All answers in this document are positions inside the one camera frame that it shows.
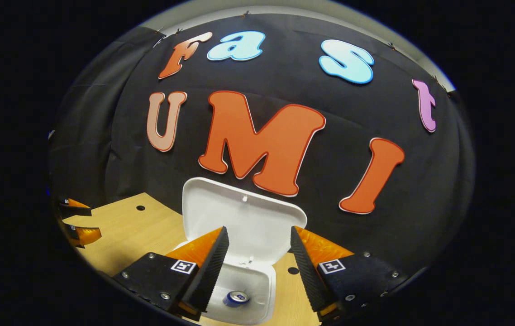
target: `cutout letter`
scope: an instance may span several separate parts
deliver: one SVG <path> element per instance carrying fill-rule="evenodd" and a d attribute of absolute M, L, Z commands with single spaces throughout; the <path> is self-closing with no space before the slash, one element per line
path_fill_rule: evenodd
<path fill-rule="evenodd" d="M 327 56 L 318 60 L 328 75 L 339 76 L 353 83 L 368 83 L 372 80 L 374 58 L 363 48 L 350 43 L 327 39 L 322 42 Z"/>
<path fill-rule="evenodd" d="M 395 143 L 384 138 L 373 138 L 370 141 L 372 159 L 363 178 L 352 194 L 340 200 L 339 207 L 343 211 L 368 214 L 371 213 L 376 197 L 386 184 L 396 165 L 404 161 L 404 151 Z"/>
<path fill-rule="evenodd" d="M 191 58 L 195 53 L 195 50 L 197 50 L 199 42 L 205 42 L 210 39 L 211 36 L 212 33 L 207 32 L 175 45 L 173 48 L 173 54 L 171 54 L 171 58 L 169 58 L 169 62 L 167 62 L 167 66 L 165 66 L 165 69 L 163 69 L 159 74 L 159 79 L 162 80 L 163 78 L 174 75 L 181 70 L 181 58 L 183 58 L 183 60 Z"/>
<path fill-rule="evenodd" d="M 207 58 L 212 61 L 232 58 L 236 61 L 246 61 L 262 54 L 259 46 L 266 35 L 262 32 L 247 31 L 227 35 L 221 39 L 221 44 L 207 52 Z"/>
<path fill-rule="evenodd" d="M 157 132 L 157 120 L 159 117 L 159 108 L 165 99 L 163 93 L 153 93 L 149 97 L 149 112 L 147 116 L 147 136 L 153 147 L 160 151 L 168 151 L 175 143 L 175 133 L 177 132 L 177 118 L 179 118 L 179 109 L 185 100 L 187 94 L 182 91 L 174 91 L 169 94 L 169 114 L 167 117 L 167 128 L 165 135 L 161 136 Z"/>
<path fill-rule="evenodd" d="M 223 150 L 227 145 L 235 177 L 243 179 L 264 157 L 261 172 L 253 176 L 259 188 L 294 197 L 305 151 L 315 132 L 326 126 L 318 111 L 302 105 L 286 105 L 259 132 L 255 132 L 247 99 L 235 91 L 216 91 L 209 101 L 214 108 L 205 154 L 199 164 L 215 173 L 227 171 Z"/>
<path fill-rule="evenodd" d="M 431 105 L 436 106 L 435 99 L 424 82 L 412 80 L 412 85 L 419 90 L 419 113 L 423 126 L 429 132 L 435 132 L 437 122 L 431 116 Z"/>

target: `purple letter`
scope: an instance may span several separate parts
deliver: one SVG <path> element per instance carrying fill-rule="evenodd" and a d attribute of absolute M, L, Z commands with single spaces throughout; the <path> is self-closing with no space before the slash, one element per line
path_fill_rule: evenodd
<path fill-rule="evenodd" d="M 429 132 L 435 132 L 437 123 L 431 116 L 431 105 L 436 106 L 435 99 L 433 95 L 429 93 L 429 87 L 424 82 L 412 80 L 412 84 L 415 86 L 415 89 L 419 90 L 419 112 L 423 126 Z"/>

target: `letter s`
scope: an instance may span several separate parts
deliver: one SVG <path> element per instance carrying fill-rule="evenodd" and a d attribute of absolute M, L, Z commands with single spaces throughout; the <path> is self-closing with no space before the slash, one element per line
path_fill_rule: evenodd
<path fill-rule="evenodd" d="M 365 49 L 337 39 L 327 39 L 321 46 L 327 56 L 321 56 L 319 63 L 326 74 L 353 83 L 368 83 L 372 80 L 370 66 L 374 64 L 374 59 Z"/>

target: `wooden table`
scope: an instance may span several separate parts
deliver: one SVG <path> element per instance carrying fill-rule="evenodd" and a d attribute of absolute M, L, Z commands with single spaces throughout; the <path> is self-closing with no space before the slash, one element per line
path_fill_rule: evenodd
<path fill-rule="evenodd" d="M 138 211 L 137 206 L 144 206 Z M 93 268 L 113 276 L 148 252 L 167 254 L 184 241 L 183 217 L 154 200 L 146 193 L 106 206 L 92 209 L 92 216 L 72 216 L 65 223 L 99 227 L 102 238 L 84 249 L 77 248 Z M 285 254 L 276 264 L 276 302 L 272 319 L 263 326 L 319 326 L 312 312 L 299 274 L 290 274 L 288 268 L 297 268 L 293 254 Z M 204 326 L 229 326 L 201 317 Z"/>

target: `letter m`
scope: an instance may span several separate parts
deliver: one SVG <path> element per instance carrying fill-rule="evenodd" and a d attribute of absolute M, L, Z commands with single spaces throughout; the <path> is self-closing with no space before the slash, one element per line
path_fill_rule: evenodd
<path fill-rule="evenodd" d="M 297 174 L 315 132 L 326 119 L 314 109 L 286 105 L 260 130 L 255 131 L 245 96 L 235 91 L 216 91 L 209 98 L 214 108 L 205 154 L 199 164 L 215 173 L 226 173 L 223 161 L 229 150 L 235 177 L 243 179 L 266 157 L 263 169 L 253 176 L 259 188 L 287 197 L 297 195 Z"/>

